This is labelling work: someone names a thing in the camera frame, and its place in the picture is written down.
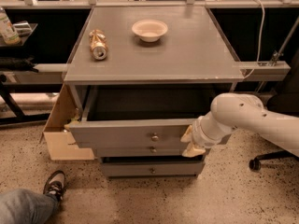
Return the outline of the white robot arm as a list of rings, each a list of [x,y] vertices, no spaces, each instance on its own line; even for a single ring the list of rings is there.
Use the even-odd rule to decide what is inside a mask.
[[[210,111],[187,128],[180,139],[188,144],[182,156],[203,155],[236,129],[255,132],[299,156],[299,118],[267,110],[257,96],[230,92],[216,96]]]

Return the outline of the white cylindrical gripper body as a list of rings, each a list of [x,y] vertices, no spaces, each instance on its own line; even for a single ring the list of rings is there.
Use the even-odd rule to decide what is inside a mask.
[[[192,124],[192,141],[199,147],[212,148],[223,138],[223,133],[216,120],[199,117]]]

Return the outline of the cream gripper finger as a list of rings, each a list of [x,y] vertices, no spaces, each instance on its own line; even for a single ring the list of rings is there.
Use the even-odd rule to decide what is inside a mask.
[[[192,126],[189,125],[185,133],[181,136],[180,141],[183,143],[190,142],[192,140]]]
[[[190,142],[186,149],[182,152],[183,157],[192,158],[198,155],[203,155],[206,153],[206,149],[204,147],[200,147],[199,145]]]

